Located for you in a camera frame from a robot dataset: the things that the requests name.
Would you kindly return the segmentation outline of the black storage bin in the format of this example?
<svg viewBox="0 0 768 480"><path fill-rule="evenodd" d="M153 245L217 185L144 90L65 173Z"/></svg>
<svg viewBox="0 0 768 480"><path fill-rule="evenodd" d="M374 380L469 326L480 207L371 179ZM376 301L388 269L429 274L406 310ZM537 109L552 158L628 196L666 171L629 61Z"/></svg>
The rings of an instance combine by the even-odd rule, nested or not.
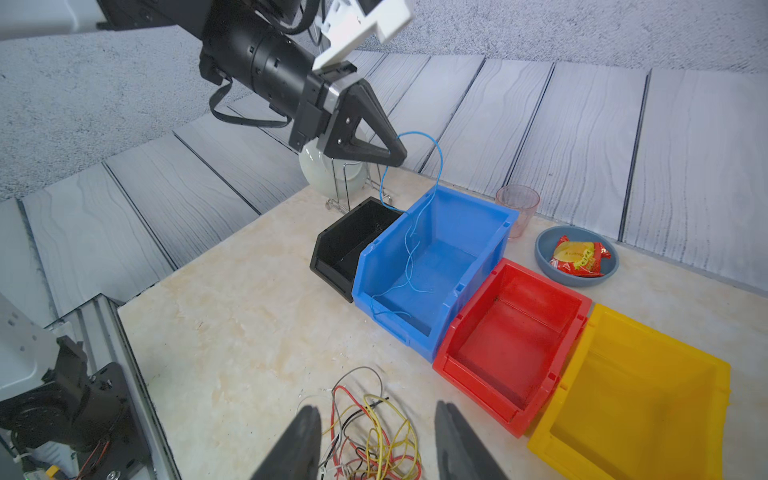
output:
<svg viewBox="0 0 768 480"><path fill-rule="evenodd" d="M309 268L349 303L361 252L399 217L369 197L317 236Z"/></svg>

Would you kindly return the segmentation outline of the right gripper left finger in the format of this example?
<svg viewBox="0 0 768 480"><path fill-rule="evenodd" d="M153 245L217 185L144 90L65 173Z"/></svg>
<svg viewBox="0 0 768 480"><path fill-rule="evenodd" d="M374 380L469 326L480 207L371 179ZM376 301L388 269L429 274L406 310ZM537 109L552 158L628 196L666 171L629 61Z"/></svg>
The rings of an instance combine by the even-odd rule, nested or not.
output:
<svg viewBox="0 0 768 480"><path fill-rule="evenodd" d="M313 406L296 414L251 480L313 480L317 478L322 440L321 416Z"/></svg>

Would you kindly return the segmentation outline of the red yellow snack packet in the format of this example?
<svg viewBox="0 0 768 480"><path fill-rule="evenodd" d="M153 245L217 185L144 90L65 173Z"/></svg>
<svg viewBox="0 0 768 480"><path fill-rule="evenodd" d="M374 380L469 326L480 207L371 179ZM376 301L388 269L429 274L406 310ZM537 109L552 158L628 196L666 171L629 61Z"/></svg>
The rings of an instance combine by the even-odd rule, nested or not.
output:
<svg viewBox="0 0 768 480"><path fill-rule="evenodd" d="M555 247L549 264L565 274L583 277L602 277L603 260L612 258L610 251L600 242L571 241L562 236Z"/></svg>

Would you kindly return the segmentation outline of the red storage bin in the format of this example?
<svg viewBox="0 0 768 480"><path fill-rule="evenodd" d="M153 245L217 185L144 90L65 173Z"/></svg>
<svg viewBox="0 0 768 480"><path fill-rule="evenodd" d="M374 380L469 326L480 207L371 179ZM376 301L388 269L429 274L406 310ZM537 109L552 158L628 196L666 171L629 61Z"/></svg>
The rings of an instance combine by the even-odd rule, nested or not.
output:
<svg viewBox="0 0 768 480"><path fill-rule="evenodd" d="M590 298L508 259L452 321L434 370L521 437L561 379Z"/></svg>

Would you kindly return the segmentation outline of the pink plastic cup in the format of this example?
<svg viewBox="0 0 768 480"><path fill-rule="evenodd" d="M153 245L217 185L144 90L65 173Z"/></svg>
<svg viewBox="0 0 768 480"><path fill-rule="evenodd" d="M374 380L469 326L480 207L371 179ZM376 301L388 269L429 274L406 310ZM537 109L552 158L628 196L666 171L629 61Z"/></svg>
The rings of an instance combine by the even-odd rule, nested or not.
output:
<svg viewBox="0 0 768 480"><path fill-rule="evenodd" d="M509 237L519 238L528 223L536 213L540 203L540 195L532 188L524 185L505 185L500 188L495 197L496 203L514 210L518 213L518 218L514 222Z"/></svg>

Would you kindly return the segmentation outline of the blue bowl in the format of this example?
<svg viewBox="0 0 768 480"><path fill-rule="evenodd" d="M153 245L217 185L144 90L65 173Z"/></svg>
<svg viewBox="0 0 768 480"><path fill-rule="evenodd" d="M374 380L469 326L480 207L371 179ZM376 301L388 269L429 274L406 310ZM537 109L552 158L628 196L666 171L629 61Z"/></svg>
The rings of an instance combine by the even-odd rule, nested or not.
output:
<svg viewBox="0 0 768 480"><path fill-rule="evenodd" d="M575 242L591 242L595 246L600 244L606 255L602 255L597 265L597 276L592 273L587 276L577 276L558 269L551 263L558 242L564 237ZM535 242L535 259L539 268L546 276L568 287L597 286L614 275L620 265L617 249L603 236L575 226L555 226L544 230Z"/></svg>

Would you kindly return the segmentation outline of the white plate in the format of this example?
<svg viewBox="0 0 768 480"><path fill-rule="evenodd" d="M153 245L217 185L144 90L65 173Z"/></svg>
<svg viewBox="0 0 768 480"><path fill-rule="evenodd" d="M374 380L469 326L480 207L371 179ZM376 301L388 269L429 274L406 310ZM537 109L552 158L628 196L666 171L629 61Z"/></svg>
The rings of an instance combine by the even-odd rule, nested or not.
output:
<svg viewBox="0 0 768 480"><path fill-rule="evenodd" d="M330 161L317 147L317 139L306 143L299 153L299 164L309 185L326 198L334 192Z"/></svg>

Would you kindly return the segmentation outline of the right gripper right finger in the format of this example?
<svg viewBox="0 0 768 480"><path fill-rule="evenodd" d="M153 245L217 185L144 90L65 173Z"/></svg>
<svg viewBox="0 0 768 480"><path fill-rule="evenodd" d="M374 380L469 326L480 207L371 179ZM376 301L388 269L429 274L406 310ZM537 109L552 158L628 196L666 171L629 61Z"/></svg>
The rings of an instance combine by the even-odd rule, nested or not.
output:
<svg viewBox="0 0 768 480"><path fill-rule="evenodd" d="M454 404L437 402L434 428L440 480L508 479Z"/></svg>

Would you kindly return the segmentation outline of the yellow storage bin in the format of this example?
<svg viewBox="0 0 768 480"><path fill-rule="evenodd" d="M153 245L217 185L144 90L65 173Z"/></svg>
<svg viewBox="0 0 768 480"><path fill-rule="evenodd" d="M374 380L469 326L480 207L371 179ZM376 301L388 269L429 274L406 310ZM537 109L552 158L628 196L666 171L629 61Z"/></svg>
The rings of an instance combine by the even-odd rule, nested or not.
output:
<svg viewBox="0 0 768 480"><path fill-rule="evenodd" d="M730 373L598 304L528 448L568 479L720 479Z"/></svg>

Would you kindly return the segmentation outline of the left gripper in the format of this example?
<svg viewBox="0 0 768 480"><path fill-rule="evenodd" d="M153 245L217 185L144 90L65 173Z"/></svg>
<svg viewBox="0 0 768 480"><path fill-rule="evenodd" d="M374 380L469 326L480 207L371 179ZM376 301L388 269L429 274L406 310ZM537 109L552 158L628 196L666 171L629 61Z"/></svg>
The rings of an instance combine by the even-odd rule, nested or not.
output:
<svg viewBox="0 0 768 480"><path fill-rule="evenodd" d="M335 139L328 136L334 128L331 119L338 94L332 94L331 106L325 101L331 85L357 71L351 62L340 62L320 73L310 62L287 63L288 115L293 119L288 145L299 152L309 141L318 139L318 148L327 157L384 166L400 167L407 156L387 114L370 84L361 79L345 90L335 112ZM384 144L383 147L361 141L357 129L363 121Z"/></svg>

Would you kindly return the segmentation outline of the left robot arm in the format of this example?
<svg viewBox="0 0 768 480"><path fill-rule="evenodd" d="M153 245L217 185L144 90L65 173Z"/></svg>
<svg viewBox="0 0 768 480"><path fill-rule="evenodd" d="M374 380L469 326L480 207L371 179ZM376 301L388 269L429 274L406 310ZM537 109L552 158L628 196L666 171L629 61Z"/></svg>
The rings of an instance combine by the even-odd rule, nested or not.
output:
<svg viewBox="0 0 768 480"><path fill-rule="evenodd" d="M340 160L399 167L407 150L370 84L347 61L368 36L385 43L414 17L408 1L4 1L2 39L177 25L202 43L219 120L291 129Z"/></svg>

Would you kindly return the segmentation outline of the aluminium front rail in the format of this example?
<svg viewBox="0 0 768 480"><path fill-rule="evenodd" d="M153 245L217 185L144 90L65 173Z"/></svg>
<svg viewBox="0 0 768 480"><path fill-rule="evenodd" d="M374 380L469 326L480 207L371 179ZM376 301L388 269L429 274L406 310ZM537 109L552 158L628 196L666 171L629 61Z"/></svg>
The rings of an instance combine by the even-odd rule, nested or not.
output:
<svg viewBox="0 0 768 480"><path fill-rule="evenodd" d="M80 342L85 351L87 373L94 374L106 364L116 362L126 375L131 399L151 451L152 465L142 468L130 479L178 479L178 468L152 405L149 392L118 315L118 303L100 294L47 326L54 337L67 336ZM79 455L66 445L68 455L76 463L76 477L81 462Z"/></svg>

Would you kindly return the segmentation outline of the blue storage bin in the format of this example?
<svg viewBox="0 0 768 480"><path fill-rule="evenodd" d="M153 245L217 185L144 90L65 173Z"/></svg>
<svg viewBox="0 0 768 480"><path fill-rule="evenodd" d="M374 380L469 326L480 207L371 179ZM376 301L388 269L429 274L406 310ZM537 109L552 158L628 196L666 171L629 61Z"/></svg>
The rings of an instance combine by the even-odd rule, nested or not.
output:
<svg viewBox="0 0 768 480"><path fill-rule="evenodd" d="M428 362L503 257L516 211L437 185L360 254L353 301Z"/></svg>

